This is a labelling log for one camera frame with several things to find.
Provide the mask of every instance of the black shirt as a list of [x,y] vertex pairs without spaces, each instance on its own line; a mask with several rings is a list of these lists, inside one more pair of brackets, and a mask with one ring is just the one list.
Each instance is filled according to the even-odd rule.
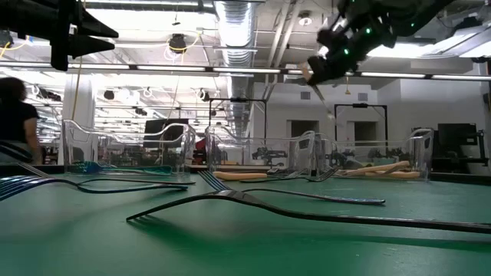
[[24,122],[32,118],[39,118],[35,107],[19,100],[0,100],[0,140],[25,140]]

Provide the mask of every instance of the green table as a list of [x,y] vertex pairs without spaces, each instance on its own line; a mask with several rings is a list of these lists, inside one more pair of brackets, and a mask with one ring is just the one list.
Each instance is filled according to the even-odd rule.
[[[491,274],[489,235],[309,222],[216,200],[126,222],[162,203],[212,191],[193,178],[188,192],[90,195],[51,185],[0,202],[0,275]],[[491,222],[486,186],[356,179],[228,185],[387,200],[377,207],[254,194],[304,212]]]

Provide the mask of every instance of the clear plastic bin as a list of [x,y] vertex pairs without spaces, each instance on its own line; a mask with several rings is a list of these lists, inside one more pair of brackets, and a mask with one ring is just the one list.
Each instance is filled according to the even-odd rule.
[[63,159],[67,173],[188,176],[196,131],[172,123],[159,133],[108,132],[63,120]]
[[335,142],[323,133],[315,135],[319,175],[338,168],[339,177],[426,181],[432,154],[431,129],[416,130],[402,141]]
[[206,129],[206,158],[211,171],[221,169],[273,169],[285,174],[300,172],[310,176],[315,133],[300,137],[244,138],[231,134],[223,126]]

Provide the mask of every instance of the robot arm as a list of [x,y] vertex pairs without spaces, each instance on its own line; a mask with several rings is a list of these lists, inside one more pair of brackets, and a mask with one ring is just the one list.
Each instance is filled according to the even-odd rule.
[[[70,34],[70,25],[77,26]],[[0,0],[0,30],[17,32],[19,38],[31,35],[51,44],[51,66],[66,71],[72,58],[114,45],[91,36],[117,38],[118,33],[90,15],[78,0]]]
[[[393,48],[397,37],[414,35],[453,1],[340,0],[338,19],[318,33],[317,41],[329,52],[324,57],[308,59],[314,71],[308,84],[313,86],[343,77],[348,71],[355,72],[370,51],[380,45]],[[344,26],[334,28],[340,25],[341,18]]]

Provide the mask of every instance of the computer monitor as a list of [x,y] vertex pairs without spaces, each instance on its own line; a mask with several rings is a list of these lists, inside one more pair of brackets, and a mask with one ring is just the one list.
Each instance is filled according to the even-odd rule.
[[477,146],[475,123],[439,123],[438,132],[442,146]]
[[[158,119],[158,120],[148,120],[145,123],[145,133],[158,133],[160,132],[164,127],[170,125],[171,123],[183,123],[183,124],[188,124],[189,120],[188,119]],[[175,140],[179,138],[184,132],[184,128],[179,126],[179,127],[171,127],[168,129],[164,135],[163,138],[165,140]],[[159,140],[159,136],[145,136],[144,139],[146,141],[148,140]],[[144,147],[149,147],[149,148],[158,148],[159,143],[153,143],[153,142],[144,142],[143,143]]]

